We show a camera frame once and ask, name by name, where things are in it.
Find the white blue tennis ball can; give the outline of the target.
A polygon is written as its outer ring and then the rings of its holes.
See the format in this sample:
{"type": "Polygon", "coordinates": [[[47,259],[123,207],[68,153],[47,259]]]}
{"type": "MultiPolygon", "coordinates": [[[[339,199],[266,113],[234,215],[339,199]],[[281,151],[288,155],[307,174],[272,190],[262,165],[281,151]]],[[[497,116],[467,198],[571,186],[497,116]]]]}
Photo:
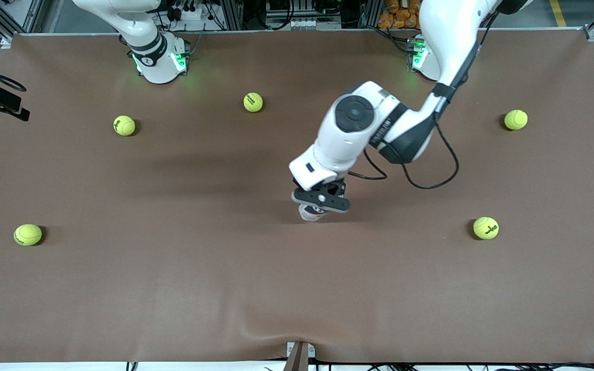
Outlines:
{"type": "Polygon", "coordinates": [[[328,214],[328,210],[321,209],[313,205],[299,205],[299,215],[302,220],[307,222],[316,222],[328,214]]]}

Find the white terminal block row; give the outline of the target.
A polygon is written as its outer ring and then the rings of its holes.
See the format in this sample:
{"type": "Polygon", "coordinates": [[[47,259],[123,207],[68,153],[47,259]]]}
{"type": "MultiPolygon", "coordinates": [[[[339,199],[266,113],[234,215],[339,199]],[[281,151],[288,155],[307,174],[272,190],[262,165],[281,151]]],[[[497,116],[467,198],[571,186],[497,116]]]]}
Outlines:
{"type": "Polygon", "coordinates": [[[266,19],[266,25],[271,29],[278,29],[284,31],[305,31],[305,30],[340,30],[342,24],[338,18],[294,18],[281,27],[285,22],[284,19],[266,19]]]}

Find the bag of orange items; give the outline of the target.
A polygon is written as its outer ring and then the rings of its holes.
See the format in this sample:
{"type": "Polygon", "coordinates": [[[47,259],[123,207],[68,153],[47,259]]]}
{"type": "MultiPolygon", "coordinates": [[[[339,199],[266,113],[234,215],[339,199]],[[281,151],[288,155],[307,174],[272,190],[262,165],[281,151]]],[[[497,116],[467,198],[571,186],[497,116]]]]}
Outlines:
{"type": "Polygon", "coordinates": [[[420,29],[419,13],[422,0],[384,0],[379,15],[379,29],[420,29]]]}

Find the brown table cover cloth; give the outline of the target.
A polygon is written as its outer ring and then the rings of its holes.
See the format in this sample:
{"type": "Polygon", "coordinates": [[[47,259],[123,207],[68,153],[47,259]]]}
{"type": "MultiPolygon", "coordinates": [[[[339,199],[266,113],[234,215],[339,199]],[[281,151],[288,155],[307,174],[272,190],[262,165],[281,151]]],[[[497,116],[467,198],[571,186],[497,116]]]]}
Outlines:
{"type": "Polygon", "coordinates": [[[349,213],[316,223],[288,164],[330,104],[367,80],[408,107],[432,87],[373,31],[204,35],[162,86],[116,36],[17,36],[0,73],[30,110],[0,113],[0,362],[271,359],[303,340],[330,362],[594,363],[582,31],[490,31],[440,122],[457,177],[419,190],[374,154],[389,178],[348,179],[349,213]],[[35,246],[14,241],[26,224],[35,246]]]}

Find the white power strip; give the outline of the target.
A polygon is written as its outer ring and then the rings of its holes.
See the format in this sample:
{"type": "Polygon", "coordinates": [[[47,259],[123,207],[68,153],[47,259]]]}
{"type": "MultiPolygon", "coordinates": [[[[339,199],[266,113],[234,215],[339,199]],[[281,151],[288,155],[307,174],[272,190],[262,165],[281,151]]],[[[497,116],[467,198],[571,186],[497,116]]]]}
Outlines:
{"type": "Polygon", "coordinates": [[[196,22],[203,19],[203,8],[200,4],[185,3],[183,5],[175,5],[171,11],[174,21],[188,21],[196,22]]]}

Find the aluminium profile frame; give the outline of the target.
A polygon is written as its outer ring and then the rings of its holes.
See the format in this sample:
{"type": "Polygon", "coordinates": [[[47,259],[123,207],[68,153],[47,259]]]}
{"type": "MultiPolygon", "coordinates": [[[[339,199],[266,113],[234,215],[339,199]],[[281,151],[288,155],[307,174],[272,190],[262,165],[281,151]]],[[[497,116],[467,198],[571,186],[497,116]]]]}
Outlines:
{"type": "MultiPolygon", "coordinates": [[[[72,0],[0,0],[0,40],[7,34],[112,35],[111,26],[72,0]]],[[[589,29],[594,41],[594,0],[534,0],[513,15],[500,15],[492,30],[589,29]]]]}

